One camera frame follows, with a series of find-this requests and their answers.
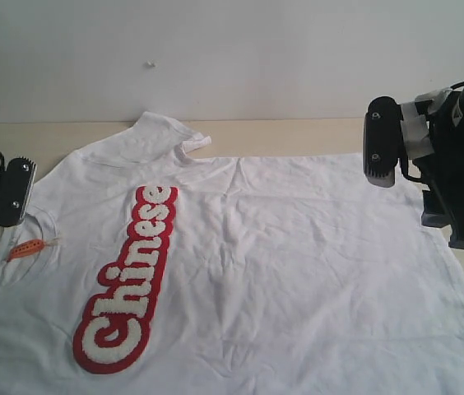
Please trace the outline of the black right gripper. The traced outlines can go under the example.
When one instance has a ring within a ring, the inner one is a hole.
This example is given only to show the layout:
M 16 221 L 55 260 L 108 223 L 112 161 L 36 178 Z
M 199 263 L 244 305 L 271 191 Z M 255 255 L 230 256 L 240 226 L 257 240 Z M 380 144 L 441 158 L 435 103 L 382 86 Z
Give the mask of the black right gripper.
M 395 183 L 399 150 L 420 172 L 421 223 L 450 226 L 448 246 L 464 250 L 464 88 L 449 87 L 397 104 L 389 96 L 371 101 L 364 117 L 363 170 L 380 188 Z

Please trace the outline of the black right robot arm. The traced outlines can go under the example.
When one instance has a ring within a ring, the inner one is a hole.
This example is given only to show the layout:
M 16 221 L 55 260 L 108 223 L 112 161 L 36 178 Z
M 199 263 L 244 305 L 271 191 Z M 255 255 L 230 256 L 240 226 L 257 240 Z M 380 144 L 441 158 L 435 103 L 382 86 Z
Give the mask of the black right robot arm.
M 449 247 L 464 250 L 464 81 L 398 104 L 374 99 L 364 118 L 363 170 L 390 188 L 395 170 L 425 185 L 421 223 L 449 226 Z

